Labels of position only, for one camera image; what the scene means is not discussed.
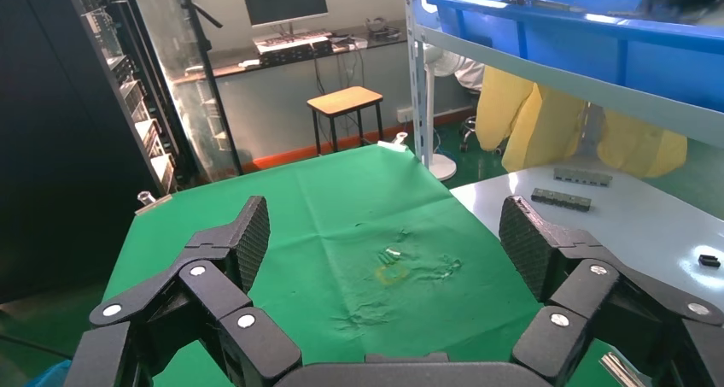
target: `wooden stool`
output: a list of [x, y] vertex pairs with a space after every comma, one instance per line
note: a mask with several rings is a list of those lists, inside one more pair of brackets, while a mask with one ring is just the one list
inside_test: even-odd
[[331, 94], [322, 95], [307, 101], [307, 106], [312, 109], [312, 119], [314, 120], [314, 137], [317, 140], [317, 155], [322, 155], [322, 145], [319, 142], [319, 127], [317, 123], [317, 112], [322, 113], [330, 119], [330, 130], [332, 137], [332, 149], [338, 152], [337, 147], [337, 131], [335, 129], [335, 118], [338, 116], [349, 114], [357, 111], [357, 127], [359, 129], [359, 146], [364, 146], [365, 135], [362, 132], [362, 109], [375, 106], [377, 109], [377, 130], [380, 132], [380, 140], [382, 140], [382, 113], [380, 112], [380, 102], [382, 95], [362, 88], [361, 86], [353, 86], [345, 90], [332, 92]]

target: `keyboard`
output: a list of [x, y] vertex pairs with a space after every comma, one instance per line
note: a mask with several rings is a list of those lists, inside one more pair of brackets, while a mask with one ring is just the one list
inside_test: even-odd
[[331, 37], [331, 36], [332, 36], [331, 32], [324, 31], [324, 30], [301, 32], [301, 33], [295, 34], [295, 35], [285, 35], [283, 37], [269, 38], [269, 39], [264, 40], [262, 45], [264, 45], [265, 47], [273, 47], [275, 45], [298, 43], [298, 42], [307, 41], [307, 40], [313, 39], [313, 38]]

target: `power outlet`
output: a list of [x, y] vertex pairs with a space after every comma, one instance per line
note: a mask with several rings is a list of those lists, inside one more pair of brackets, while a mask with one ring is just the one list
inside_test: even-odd
[[412, 107], [398, 108], [397, 109], [397, 121], [400, 124], [412, 121]]

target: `textured fingertip pad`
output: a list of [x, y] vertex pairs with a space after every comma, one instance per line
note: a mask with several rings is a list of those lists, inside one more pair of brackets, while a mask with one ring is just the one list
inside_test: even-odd
[[231, 224], [234, 226], [234, 234], [230, 247], [236, 251], [242, 291], [248, 293], [269, 246], [271, 228], [266, 199], [263, 196], [251, 196]]
[[500, 216], [500, 243], [536, 300], [543, 302], [546, 276], [556, 248], [540, 230], [543, 219], [521, 196], [509, 196]]

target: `silver screw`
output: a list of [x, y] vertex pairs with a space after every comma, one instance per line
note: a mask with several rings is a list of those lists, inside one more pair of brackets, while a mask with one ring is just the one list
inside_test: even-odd
[[594, 273], [596, 273], [596, 274], [606, 274], [606, 273], [608, 273], [609, 271], [606, 270], [606, 268], [603, 267], [603, 266], [592, 265], [592, 266], [591, 266], [591, 272], [594, 272]]
[[705, 315], [711, 313], [711, 312], [706, 308], [706, 306], [702, 306], [702, 305], [699, 304], [699, 303], [689, 303], [689, 310], [693, 311], [694, 313], [696, 313], [696, 314], [698, 314], [698, 315], [700, 315], [700, 316], [705, 316]]
[[568, 327], [570, 324], [567, 317], [558, 313], [551, 314], [551, 321], [558, 327]]
[[203, 274], [204, 272], [206, 272], [206, 268], [204, 266], [194, 267], [190, 271], [191, 276], [198, 276], [200, 274]]
[[103, 315], [106, 317], [113, 316], [114, 314], [117, 314], [121, 310], [121, 306], [119, 304], [112, 304], [108, 306], [107, 308], [103, 309]]
[[251, 325], [256, 321], [254, 316], [251, 314], [244, 314], [242, 317], [239, 318], [239, 321], [237, 321], [237, 324], [242, 329], [246, 329], [248, 327], [251, 327]]

